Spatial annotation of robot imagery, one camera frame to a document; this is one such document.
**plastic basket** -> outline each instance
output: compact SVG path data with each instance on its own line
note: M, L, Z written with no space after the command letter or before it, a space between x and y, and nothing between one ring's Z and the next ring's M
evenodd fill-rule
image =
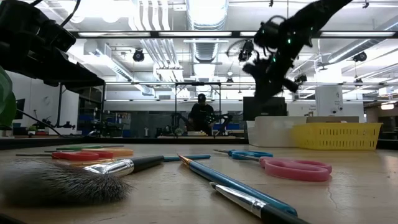
M381 123L308 123L295 125L298 147L318 150L375 150Z

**workbench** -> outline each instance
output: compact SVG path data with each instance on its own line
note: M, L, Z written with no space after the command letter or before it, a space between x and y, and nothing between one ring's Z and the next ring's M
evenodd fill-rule
M291 206L309 223L397 223L398 153L396 151L311 151L256 148L249 145L130 144L135 156L211 154L202 164L263 191ZM55 147L0 151L0 165L20 152ZM333 166L328 182L301 182L271 177L254 161L236 161L213 149L266 151L274 157L321 161ZM216 193L206 179L181 162L123 177L135 186L118 203L92 207L12 208L1 213L29 224L119 223L261 223L260 219Z

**robotic arm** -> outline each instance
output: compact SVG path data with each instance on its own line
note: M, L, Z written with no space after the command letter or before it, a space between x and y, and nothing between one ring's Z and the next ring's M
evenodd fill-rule
M289 19L274 16L261 23L254 43L264 51L267 49L271 55L262 59L257 55L253 64L247 63L243 67L243 71L251 74L256 81L255 97L259 101L267 101L280 93L283 86L294 93L298 90L299 85L287 79L285 74L293 67L293 61L303 46L312 47L312 35L351 1L319 0L308 4ZM280 25L272 21L277 17L284 20Z

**white container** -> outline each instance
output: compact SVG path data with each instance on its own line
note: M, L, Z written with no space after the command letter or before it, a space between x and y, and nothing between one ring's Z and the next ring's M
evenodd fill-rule
M258 116L254 126L248 123L249 144L257 147L296 147L290 130L307 123L304 116Z

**man in black shirt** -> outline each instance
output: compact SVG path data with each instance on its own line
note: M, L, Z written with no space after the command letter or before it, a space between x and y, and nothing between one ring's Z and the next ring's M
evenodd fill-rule
M204 131L208 136L211 136L214 123L209 124L206 117L213 114L213 107L206 104L206 96L201 93L198 95L198 103L193 105L191 113L188 115L188 120L195 131Z

